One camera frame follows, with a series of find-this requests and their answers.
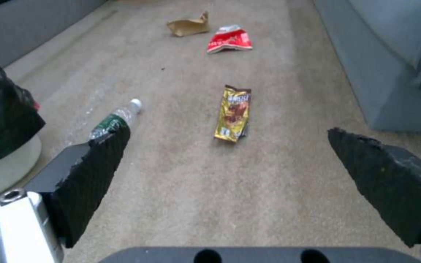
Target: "couch base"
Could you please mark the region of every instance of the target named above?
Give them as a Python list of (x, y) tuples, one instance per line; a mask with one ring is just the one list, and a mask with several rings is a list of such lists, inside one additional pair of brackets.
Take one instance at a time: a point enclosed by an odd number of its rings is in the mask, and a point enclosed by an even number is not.
[(106, 0), (12, 0), (0, 5), (0, 65), (50, 40)]
[(416, 71), (389, 50), (348, 0), (314, 0), (368, 125), (421, 132)]

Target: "gray couch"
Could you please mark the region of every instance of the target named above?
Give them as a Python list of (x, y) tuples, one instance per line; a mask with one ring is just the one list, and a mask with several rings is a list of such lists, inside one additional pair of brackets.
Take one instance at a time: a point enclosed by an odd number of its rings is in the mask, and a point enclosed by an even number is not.
[(0, 5), (0, 65), (50, 40), (106, 0), (10, 0)]
[(314, 0), (368, 125), (421, 132), (421, 0)]

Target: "white base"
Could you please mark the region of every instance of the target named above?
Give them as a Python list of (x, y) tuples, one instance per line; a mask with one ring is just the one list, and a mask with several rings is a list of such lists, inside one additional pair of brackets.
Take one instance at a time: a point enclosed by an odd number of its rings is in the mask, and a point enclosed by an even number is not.
[(36, 134), (27, 143), (0, 160), (0, 193), (20, 181), (35, 165), (42, 152)]

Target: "plastic water bottle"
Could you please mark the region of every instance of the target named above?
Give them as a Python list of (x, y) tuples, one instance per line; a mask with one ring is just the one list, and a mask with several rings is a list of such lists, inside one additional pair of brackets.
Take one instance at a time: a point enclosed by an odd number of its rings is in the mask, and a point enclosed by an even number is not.
[(114, 112), (104, 118), (91, 132), (89, 139), (101, 137), (114, 132), (121, 127), (128, 126), (132, 129), (136, 121), (136, 115), (141, 111), (142, 102), (138, 99), (132, 99), (127, 105), (117, 108)]

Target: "gold wrapper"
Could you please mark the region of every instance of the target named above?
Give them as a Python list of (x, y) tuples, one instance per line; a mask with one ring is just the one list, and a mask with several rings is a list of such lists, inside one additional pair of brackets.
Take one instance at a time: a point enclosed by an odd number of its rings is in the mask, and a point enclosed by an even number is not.
[(237, 142), (244, 132), (249, 117), (250, 89), (237, 89), (225, 85), (214, 137)]

